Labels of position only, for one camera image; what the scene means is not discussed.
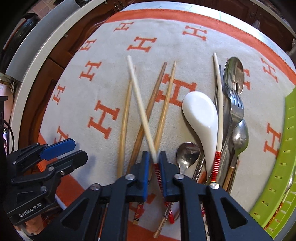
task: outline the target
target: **metal fork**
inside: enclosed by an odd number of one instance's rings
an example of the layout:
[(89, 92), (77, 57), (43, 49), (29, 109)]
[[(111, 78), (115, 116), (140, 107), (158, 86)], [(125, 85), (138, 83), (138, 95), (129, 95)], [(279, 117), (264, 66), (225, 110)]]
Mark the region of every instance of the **metal fork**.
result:
[(220, 160), (220, 168), (217, 175), (217, 182), (219, 184), (223, 184), (224, 182), (224, 174), (222, 174), (223, 170), (226, 166), (226, 149), (228, 148), (228, 142), (232, 135), (232, 132), (236, 125), (241, 122), (244, 118), (244, 105), (238, 96), (237, 92), (235, 90), (229, 89), (227, 86), (225, 87), (225, 91), (227, 92), (228, 97), (230, 98), (231, 104), (230, 104), (230, 125), (229, 129), (223, 144), (222, 153), (221, 153), (221, 160)]

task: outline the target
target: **metal spoon bowl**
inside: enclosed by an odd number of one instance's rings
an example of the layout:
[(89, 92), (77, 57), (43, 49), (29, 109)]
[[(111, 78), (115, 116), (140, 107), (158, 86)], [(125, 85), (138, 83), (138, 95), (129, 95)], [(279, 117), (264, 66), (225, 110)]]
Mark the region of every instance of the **metal spoon bowl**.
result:
[(239, 155), (246, 150), (249, 144), (249, 132), (246, 121), (243, 119), (238, 125), (234, 128), (232, 133), (233, 139), (233, 148), (235, 154)]
[(196, 162), (199, 155), (200, 148), (198, 145), (191, 142), (182, 143), (176, 152), (176, 161), (180, 168), (180, 173), (184, 174), (184, 172)]
[(236, 90), (241, 94), (244, 87), (244, 68), (237, 57), (231, 57), (225, 65), (224, 83), (229, 88)]

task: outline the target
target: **white countertop edge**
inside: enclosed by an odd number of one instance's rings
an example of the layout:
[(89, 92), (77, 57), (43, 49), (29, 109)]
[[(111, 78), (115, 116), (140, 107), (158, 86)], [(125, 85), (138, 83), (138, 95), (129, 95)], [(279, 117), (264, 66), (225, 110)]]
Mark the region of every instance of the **white countertop edge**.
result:
[(260, 40), (261, 42), (265, 43), (278, 56), (280, 56), (294, 72), (296, 72), (295, 66), (291, 58), (273, 40), (271, 40), (264, 33), (260, 32), (258, 29), (254, 28), (248, 23), (236, 17), (233, 17), (227, 13), (220, 12), (218, 10), (200, 6), (200, 5), (193, 5), (189, 3), (179, 3), (179, 2), (168, 2), (168, 1), (135, 3), (127, 6), (122, 11), (138, 10), (138, 9), (172, 9), (172, 10), (180, 10), (180, 11), (197, 13), (200, 15), (218, 19), (238, 29), (241, 29), (242, 31), (247, 32), (248, 34)]
[(45, 41), (41, 49), (36, 54), (32, 63), (30, 64), (20, 86), (20, 89), (15, 97), (14, 106), (11, 114), (10, 126), (12, 128), (14, 138), (15, 138), (15, 150), (18, 149), (19, 142), (19, 133), (20, 133), (20, 125), (22, 121), (22, 115), (24, 112), (25, 104), (27, 98), (29, 96), (29, 92), (34, 83), (34, 80), (42, 67), (44, 61), (52, 51), (52, 49), (56, 46), (59, 40), (65, 35), (66, 32), (69, 31), (71, 27), (74, 26), (83, 16), (93, 10), (95, 7), (103, 3), (104, 0), (92, 0), (72, 15), (70, 15), (61, 25), (57, 27), (57, 29), (49, 36), (49, 38)]

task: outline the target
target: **black cable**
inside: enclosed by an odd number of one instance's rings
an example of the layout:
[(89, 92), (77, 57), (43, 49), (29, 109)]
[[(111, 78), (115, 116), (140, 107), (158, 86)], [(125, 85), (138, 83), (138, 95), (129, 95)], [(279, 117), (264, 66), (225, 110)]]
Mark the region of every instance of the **black cable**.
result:
[(15, 137), (13, 136), (13, 132), (12, 132), (12, 129), (11, 129), (9, 123), (6, 120), (3, 120), (3, 121), (4, 121), (4, 124), (8, 126), (8, 129), (9, 129), (10, 134), (11, 134), (11, 138), (12, 138), (12, 150), (11, 150), (11, 152), (13, 152), (15, 150)]

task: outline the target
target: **orange h pattern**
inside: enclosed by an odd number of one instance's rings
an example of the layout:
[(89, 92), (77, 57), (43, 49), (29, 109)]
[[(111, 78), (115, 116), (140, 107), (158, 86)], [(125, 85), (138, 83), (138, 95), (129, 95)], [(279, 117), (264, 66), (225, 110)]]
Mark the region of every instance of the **orange h pattern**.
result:
[(66, 86), (61, 87), (60, 85), (58, 85), (57, 90), (58, 90), (59, 92), (57, 93), (57, 95), (54, 95), (54, 97), (52, 98), (52, 100), (55, 100), (55, 101), (57, 102), (57, 104), (59, 104), (59, 101), (60, 101), (60, 99), (61, 99), (61, 97), (58, 98), (59, 93), (60, 93), (60, 92), (63, 93), (64, 90), (65, 90), (65, 88), (66, 88)]
[(103, 113), (102, 113), (102, 115), (100, 117), (99, 122), (98, 123), (97, 122), (94, 122), (94, 118), (91, 117), (90, 120), (89, 120), (89, 123), (88, 123), (87, 127), (90, 128), (92, 126), (92, 127), (96, 128), (98, 131), (100, 131), (100, 132), (102, 132), (104, 134), (104, 138), (105, 139), (108, 139), (112, 128), (108, 127), (106, 129), (106, 128), (104, 128), (102, 126), (102, 123), (103, 123), (103, 121), (104, 121), (105, 116), (106, 116), (107, 113), (110, 114), (110, 115), (112, 115), (112, 120), (115, 121), (117, 119), (117, 116), (118, 116), (118, 113), (119, 113), (119, 110), (120, 109), (119, 108), (116, 108), (115, 110), (110, 109), (110, 108), (102, 105), (100, 100), (97, 102), (96, 107), (95, 107), (94, 110), (97, 111), (98, 109), (100, 109), (100, 110), (103, 111)]
[[(169, 81), (170, 81), (169, 75), (165, 74), (164, 77), (163, 77), (162, 83), (166, 84)], [(175, 84), (175, 90), (174, 90), (173, 96), (170, 99), (170, 103), (181, 107), (182, 106), (182, 101), (178, 100), (178, 95), (179, 95), (179, 92), (180, 92), (180, 88), (185, 87), (185, 88), (189, 89), (189, 92), (195, 91), (196, 83), (192, 82), (191, 84), (188, 84), (188, 83), (186, 83), (184, 81), (174, 79), (174, 84)], [(165, 100), (165, 95), (163, 94), (163, 91), (161, 91), (161, 90), (158, 91), (158, 94), (156, 96), (155, 101), (159, 102), (160, 100)]]
[[(244, 69), (244, 73), (246, 76), (250, 77), (250, 70)], [(244, 85), (247, 87), (248, 90), (251, 90), (251, 83), (249, 81), (245, 81)]]
[(85, 45), (81, 46), (81, 49), (79, 51), (82, 51), (82, 50), (88, 51), (91, 47), (91, 44), (93, 44), (94, 42), (96, 42), (96, 39), (95, 40), (86, 40), (84, 43)]
[(92, 81), (95, 73), (90, 74), (90, 71), (91, 71), (92, 67), (95, 67), (96, 69), (98, 69), (100, 67), (101, 63), (102, 62), (92, 63), (92, 62), (88, 61), (87, 64), (85, 65), (85, 67), (90, 66), (90, 68), (88, 69), (88, 71), (86, 73), (82, 71), (79, 76), (79, 79), (81, 79), (81, 77), (83, 77), (83, 78), (89, 79), (89, 81)]
[(57, 142), (60, 142), (60, 141), (62, 140), (62, 138), (64, 138), (64, 139), (68, 139), (68, 137), (69, 137), (69, 134), (65, 134), (64, 132), (62, 132), (60, 126), (59, 126), (58, 129), (57, 129), (57, 133), (60, 134), (60, 136), (59, 136), (59, 141), (57, 141), (57, 139), (54, 138), (54, 144), (57, 143)]
[(193, 36), (196, 36), (196, 37), (201, 38), (203, 41), (206, 41), (207, 37), (206, 36), (198, 35), (197, 34), (197, 31), (201, 31), (204, 34), (207, 34), (207, 30), (201, 30), (201, 29), (198, 29), (198, 28), (192, 28), (192, 27), (189, 27), (188, 25), (186, 25), (185, 29), (192, 29), (193, 30), (193, 33), (189, 33), (187, 31), (183, 31), (183, 35), (186, 35), (186, 34), (193, 35)]
[(276, 132), (274, 129), (272, 129), (270, 127), (270, 124), (267, 123), (267, 131), (266, 131), (268, 134), (269, 133), (272, 133), (272, 141), (271, 141), (271, 146), (268, 145), (268, 142), (265, 141), (265, 144), (264, 144), (264, 149), (263, 151), (266, 152), (266, 151), (270, 151), (272, 154), (274, 154), (275, 156), (278, 155), (279, 153), (279, 150), (275, 150), (274, 149), (274, 143), (275, 143), (275, 139), (278, 138), (278, 141), (280, 142), (281, 140), (281, 133), (279, 132)]
[(135, 41), (138, 41), (140, 40), (141, 43), (138, 45), (138, 46), (133, 46), (133, 45), (130, 45), (127, 50), (131, 50), (131, 49), (137, 49), (137, 50), (143, 50), (145, 51), (146, 53), (149, 52), (149, 50), (151, 49), (151, 46), (148, 46), (148, 47), (143, 47), (143, 44), (145, 43), (145, 41), (149, 41), (151, 43), (155, 43), (156, 41), (156, 38), (153, 38), (153, 39), (145, 39), (145, 38), (140, 38), (139, 36), (137, 36), (134, 40)]
[(267, 69), (263, 66), (263, 71), (264, 71), (265, 73), (268, 73), (270, 76), (272, 76), (272, 77), (276, 80), (276, 82), (278, 82), (277, 77), (276, 77), (275, 75), (272, 74), (272, 72), (273, 72), (273, 73), (276, 72), (275, 69), (274, 69), (273, 67), (271, 67), (268, 63), (266, 63), (266, 62), (264, 61), (263, 58), (261, 58), (261, 61), (262, 61), (262, 63), (266, 64), (267, 67), (268, 67), (268, 70), (267, 70)]
[(127, 31), (129, 29), (129, 27), (133, 24), (134, 22), (131, 22), (131, 23), (120, 23), (119, 26), (113, 30), (116, 31), (116, 30), (125, 30)]

